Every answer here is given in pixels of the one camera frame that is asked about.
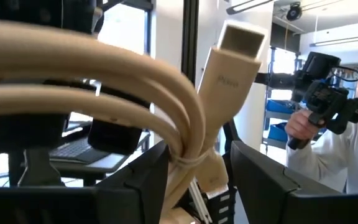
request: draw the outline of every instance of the ceiling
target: ceiling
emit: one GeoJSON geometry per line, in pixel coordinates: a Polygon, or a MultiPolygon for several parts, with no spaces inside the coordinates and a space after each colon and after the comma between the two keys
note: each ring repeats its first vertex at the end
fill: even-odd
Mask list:
{"type": "MultiPolygon", "coordinates": [[[[358,23],[358,0],[298,0],[303,8],[302,17],[289,22],[288,28],[296,33],[314,32],[358,23]]],[[[290,4],[297,0],[278,0],[274,4],[273,22],[287,26],[285,19],[290,4]]]]}

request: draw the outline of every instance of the desk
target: desk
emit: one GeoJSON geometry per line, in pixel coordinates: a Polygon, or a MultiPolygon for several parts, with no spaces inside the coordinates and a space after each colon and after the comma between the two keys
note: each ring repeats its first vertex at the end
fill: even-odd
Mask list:
{"type": "MultiPolygon", "coordinates": [[[[150,133],[142,132],[137,148],[144,152],[149,146],[150,133]]],[[[74,162],[54,162],[51,164],[60,172],[62,177],[78,178],[84,180],[84,186],[92,186],[97,180],[106,178],[106,174],[113,173],[127,161],[130,156],[110,154],[91,164],[79,164],[74,162]]]]}

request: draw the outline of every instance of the white sleeve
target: white sleeve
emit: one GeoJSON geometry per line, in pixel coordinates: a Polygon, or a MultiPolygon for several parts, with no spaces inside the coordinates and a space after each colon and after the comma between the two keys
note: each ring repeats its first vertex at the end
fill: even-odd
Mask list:
{"type": "Polygon", "coordinates": [[[356,125],[348,124],[343,134],[326,131],[314,145],[292,150],[287,146],[287,166],[309,178],[321,180],[347,167],[349,148],[356,135],[356,125]]]}

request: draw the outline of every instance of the black pole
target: black pole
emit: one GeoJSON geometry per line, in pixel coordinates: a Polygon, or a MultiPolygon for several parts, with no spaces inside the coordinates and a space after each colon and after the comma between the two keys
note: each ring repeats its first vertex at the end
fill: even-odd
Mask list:
{"type": "Polygon", "coordinates": [[[181,72],[195,84],[199,0],[184,0],[181,43],[181,72]]]}

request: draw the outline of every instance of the shelf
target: shelf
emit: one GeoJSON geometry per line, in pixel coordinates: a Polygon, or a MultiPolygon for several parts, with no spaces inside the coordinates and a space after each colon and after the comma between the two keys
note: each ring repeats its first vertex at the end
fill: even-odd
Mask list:
{"type": "Polygon", "coordinates": [[[288,119],[290,119],[291,114],[279,113],[279,112],[273,112],[273,111],[266,111],[265,117],[266,118],[277,118],[277,119],[288,120],[288,119]]]}
{"type": "Polygon", "coordinates": [[[269,138],[264,138],[264,144],[268,145],[268,146],[273,146],[273,147],[277,147],[280,149],[285,149],[285,146],[287,145],[286,142],[282,142],[282,141],[278,141],[278,140],[274,140],[274,139],[269,139],[269,138]]]}

